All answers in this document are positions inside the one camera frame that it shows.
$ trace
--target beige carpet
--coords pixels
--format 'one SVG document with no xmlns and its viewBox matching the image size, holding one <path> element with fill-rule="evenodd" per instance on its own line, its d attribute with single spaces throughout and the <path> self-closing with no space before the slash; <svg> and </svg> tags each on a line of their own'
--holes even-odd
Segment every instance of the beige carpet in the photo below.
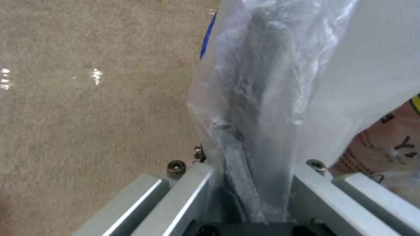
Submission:
<svg viewBox="0 0 420 236">
<path fill-rule="evenodd" d="M 0 0 L 0 235 L 69 235 L 191 162 L 185 106 L 217 0 Z"/>
</svg>

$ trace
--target yellow label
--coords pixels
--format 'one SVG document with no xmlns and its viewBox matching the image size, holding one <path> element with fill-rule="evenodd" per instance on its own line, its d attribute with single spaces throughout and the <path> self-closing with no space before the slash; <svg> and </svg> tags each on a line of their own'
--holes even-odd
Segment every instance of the yellow label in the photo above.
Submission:
<svg viewBox="0 0 420 236">
<path fill-rule="evenodd" d="M 420 115 L 420 94 L 410 100 L 414 110 Z"/>
</svg>

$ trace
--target black metal part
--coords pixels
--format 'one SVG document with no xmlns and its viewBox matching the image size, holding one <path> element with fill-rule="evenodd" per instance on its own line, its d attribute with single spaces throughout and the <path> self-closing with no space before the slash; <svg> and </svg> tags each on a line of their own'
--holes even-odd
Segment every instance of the black metal part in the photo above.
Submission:
<svg viewBox="0 0 420 236">
<path fill-rule="evenodd" d="M 324 224 L 298 223 L 196 223 L 183 236 L 335 236 Z"/>
<path fill-rule="evenodd" d="M 179 179 L 181 178 L 186 171 L 186 165 L 181 160 L 173 160 L 168 163 L 168 167 L 166 168 L 166 173 L 168 174 L 169 178 L 172 179 Z"/>
</svg>

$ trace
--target plastic film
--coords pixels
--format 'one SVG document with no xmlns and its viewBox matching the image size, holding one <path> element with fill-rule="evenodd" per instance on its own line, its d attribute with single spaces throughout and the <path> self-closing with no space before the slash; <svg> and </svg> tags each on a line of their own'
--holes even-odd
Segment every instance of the plastic film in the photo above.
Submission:
<svg viewBox="0 0 420 236">
<path fill-rule="evenodd" d="M 283 220 L 298 132 L 356 0 L 221 1 L 188 107 L 247 219 Z"/>
</svg>

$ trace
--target bolt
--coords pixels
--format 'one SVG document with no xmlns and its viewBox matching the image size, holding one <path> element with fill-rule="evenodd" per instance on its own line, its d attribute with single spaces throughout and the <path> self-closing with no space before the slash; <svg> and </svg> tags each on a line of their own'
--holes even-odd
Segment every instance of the bolt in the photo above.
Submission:
<svg viewBox="0 0 420 236">
<path fill-rule="evenodd" d="M 185 171 L 185 163 L 181 160 L 173 160 L 169 162 L 168 167 L 166 168 L 166 173 L 168 174 L 168 177 L 172 179 L 181 178 L 185 174 Z"/>
<path fill-rule="evenodd" d="M 324 175 L 325 171 L 327 170 L 327 167 L 324 165 L 324 163 L 316 159 L 310 159 L 306 162 L 306 164 L 308 164 L 312 169 L 321 175 Z"/>
<path fill-rule="evenodd" d="M 193 157 L 194 157 L 194 162 L 196 161 L 204 162 L 206 160 L 206 156 L 203 151 L 203 146 L 194 147 Z"/>
<path fill-rule="evenodd" d="M 220 236 L 220 233 L 216 227 L 211 226 L 211 225 L 204 225 L 198 229 L 195 235 L 196 236 Z"/>
</svg>

